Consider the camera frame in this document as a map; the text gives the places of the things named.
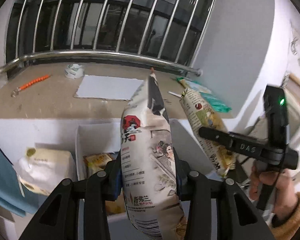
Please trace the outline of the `person right hand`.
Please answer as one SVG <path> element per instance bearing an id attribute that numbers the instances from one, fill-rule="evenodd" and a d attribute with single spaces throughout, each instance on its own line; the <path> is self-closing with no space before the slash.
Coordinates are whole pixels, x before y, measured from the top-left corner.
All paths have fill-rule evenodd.
<path id="1" fill-rule="evenodd" d="M 279 221 L 287 219 L 298 205 L 292 178 L 287 169 L 284 172 L 258 172 L 254 165 L 250 175 L 249 197 L 258 200 L 258 186 L 260 184 L 273 185 L 276 183 L 276 199 L 273 213 Z"/>

